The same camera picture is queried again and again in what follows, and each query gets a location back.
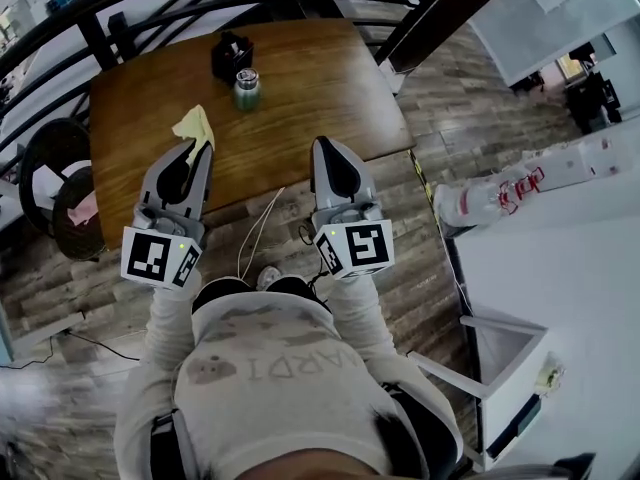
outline black chair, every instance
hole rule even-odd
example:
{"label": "black chair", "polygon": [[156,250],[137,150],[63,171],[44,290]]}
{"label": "black chair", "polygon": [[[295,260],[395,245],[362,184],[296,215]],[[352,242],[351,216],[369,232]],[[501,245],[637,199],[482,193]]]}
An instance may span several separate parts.
{"label": "black chair", "polygon": [[590,73],[581,83],[570,86],[567,91],[567,107],[583,134],[595,131],[591,122],[600,115],[602,107],[609,120],[619,123],[622,119],[618,108],[620,101],[610,80],[604,80],[600,73]]}
{"label": "black chair", "polygon": [[90,160],[89,134],[73,119],[54,119],[42,126],[24,151],[19,174],[20,204],[25,216],[37,229],[54,237],[50,210],[40,208],[33,194],[33,175],[46,165],[62,181],[63,171],[76,162]]}
{"label": "black chair", "polygon": [[87,222],[75,225],[68,211],[93,192],[91,167],[82,167],[69,176],[56,196],[52,226],[60,252],[76,261],[97,261],[105,250],[100,218],[94,215]]}

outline metal bottle cap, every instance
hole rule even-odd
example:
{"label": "metal bottle cap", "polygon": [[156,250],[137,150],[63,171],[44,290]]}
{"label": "metal bottle cap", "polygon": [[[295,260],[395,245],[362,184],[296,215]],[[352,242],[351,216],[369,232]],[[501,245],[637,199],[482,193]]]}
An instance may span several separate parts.
{"label": "metal bottle cap", "polygon": [[258,79],[260,75],[255,69],[245,68],[238,71],[236,80],[238,81],[238,87],[240,89],[250,90],[254,89],[258,85]]}

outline green water bottle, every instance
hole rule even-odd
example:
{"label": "green water bottle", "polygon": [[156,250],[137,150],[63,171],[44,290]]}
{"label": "green water bottle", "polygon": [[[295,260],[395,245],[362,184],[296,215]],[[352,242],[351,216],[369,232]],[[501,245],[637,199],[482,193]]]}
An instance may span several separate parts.
{"label": "green water bottle", "polygon": [[253,110],[260,101],[260,75],[255,69],[238,71],[233,86],[233,100],[238,110]]}

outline pink paper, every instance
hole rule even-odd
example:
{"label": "pink paper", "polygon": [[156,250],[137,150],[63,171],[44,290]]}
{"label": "pink paper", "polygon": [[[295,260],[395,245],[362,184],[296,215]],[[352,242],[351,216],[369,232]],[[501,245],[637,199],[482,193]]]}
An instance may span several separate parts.
{"label": "pink paper", "polygon": [[74,226],[86,224],[98,213],[98,203],[96,202],[96,191],[94,190],[85,197],[74,209],[69,208],[67,215]]}

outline black cable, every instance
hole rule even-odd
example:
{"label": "black cable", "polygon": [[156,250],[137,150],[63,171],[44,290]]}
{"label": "black cable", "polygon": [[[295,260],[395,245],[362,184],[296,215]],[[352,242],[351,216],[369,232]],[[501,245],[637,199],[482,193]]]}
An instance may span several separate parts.
{"label": "black cable", "polygon": [[313,279],[307,283],[307,286],[313,290],[313,294],[314,295],[317,296],[317,294],[316,294],[316,282],[318,281],[318,279],[320,279],[321,277],[328,276],[328,275],[329,275],[329,271],[328,270],[326,270],[325,272],[322,271],[322,258],[320,258],[320,270],[313,277]]}
{"label": "black cable", "polygon": [[20,367],[16,367],[16,366],[0,366],[0,368],[4,368],[6,370],[22,370],[23,368],[26,368],[27,366],[31,366],[32,364],[44,364],[46,363],[49,359],[51,359],[53,357],[53,336],[49,337],[49,355],[44,358],[42,361],[40,361],[39,359],[34,359],[33,361],[29,361],[27,364],[25,364],[24,366],[20,366]]}
{"label": "black cable", "polygon": [[115,355],[120,356],[122,359],[128,359],[129,361],[140,361],[140,359],[138,359],[137,357],[125,356],[124,354],[121,354],[120,352],[113,350],[111,347],[108,347],[107,345],[105,345],[104,343],[100,343],[99,341],[94,341],[89,338],[85,338],[83,336],[78,336],[77,334],[73,334],[71,331],[65,331],[64,333],[68,334],[69,336],[73,336],[74,338],[88,341],[89,343],[93,343],[94,345],[98,345],[99,347],[106,348],[109,352],[113,352]]}
{"label": "black cable", "polygon": [[[304,236],[302,236],[302,233],[300,232],[301,229],[304,229],[307,232],[307,238],[309,239],[308,242],[304,239]],[[311,233],[309,233],[309,228],[304,224],[300,224],[298,226],[298,236],[300,236],[300,240],[302,240],[302,243],[304,245],[313,245],[313,241],[311,240]]]}

